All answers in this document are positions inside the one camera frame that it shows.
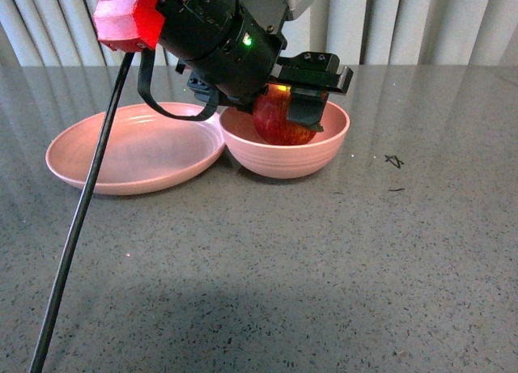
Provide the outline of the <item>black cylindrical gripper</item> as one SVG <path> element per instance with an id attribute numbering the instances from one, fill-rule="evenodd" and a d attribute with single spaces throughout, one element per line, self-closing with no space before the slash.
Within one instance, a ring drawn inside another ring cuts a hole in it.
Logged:
<path id="1" fill-rule="evenodd" d="M 159 43 L 191 69 L 187 87 L 208 108 L 251 111 L 273 70 L 290 88 L 287 120 L 321 132 L 329 95 L 349 89 L 354 71 L 335 54 L 279 57 L 286 0 L 159 0 L 155 9 L 165 18 Z"/>

